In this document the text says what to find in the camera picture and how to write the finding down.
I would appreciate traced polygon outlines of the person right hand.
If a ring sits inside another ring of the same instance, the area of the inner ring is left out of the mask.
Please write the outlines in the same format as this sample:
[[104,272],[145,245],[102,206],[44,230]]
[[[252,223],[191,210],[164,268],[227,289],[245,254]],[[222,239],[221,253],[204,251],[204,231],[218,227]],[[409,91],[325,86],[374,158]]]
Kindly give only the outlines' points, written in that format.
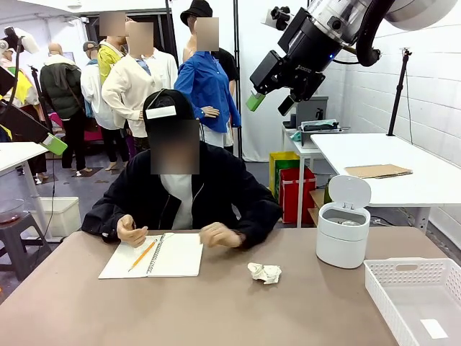
[[133,248],[141,246],[147,237],[148,227],[137,228],[131,215],[124,215],[117,222],[118,238]]

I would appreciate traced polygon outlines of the person left hand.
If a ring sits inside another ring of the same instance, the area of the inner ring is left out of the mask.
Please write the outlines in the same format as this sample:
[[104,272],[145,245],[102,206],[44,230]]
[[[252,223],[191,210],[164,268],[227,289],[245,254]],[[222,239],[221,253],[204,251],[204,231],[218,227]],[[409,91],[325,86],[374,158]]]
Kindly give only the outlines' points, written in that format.
[[203,227],[200,232],[200,242],[206,247],[224,246],[229,248],[240,247],[243,239],[235,231],[219,222]]

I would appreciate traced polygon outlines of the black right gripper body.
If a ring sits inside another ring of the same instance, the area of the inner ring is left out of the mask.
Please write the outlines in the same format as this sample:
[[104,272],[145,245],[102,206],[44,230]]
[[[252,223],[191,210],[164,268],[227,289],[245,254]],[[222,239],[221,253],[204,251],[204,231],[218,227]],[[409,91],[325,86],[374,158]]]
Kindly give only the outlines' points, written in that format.
[[288,24],[278,45],[285,52],[279,62],[277,80],[290,90],[294,101],[310,99],[323,83],[326,67],[341,50],[341,44],[314,24],[301,8]]

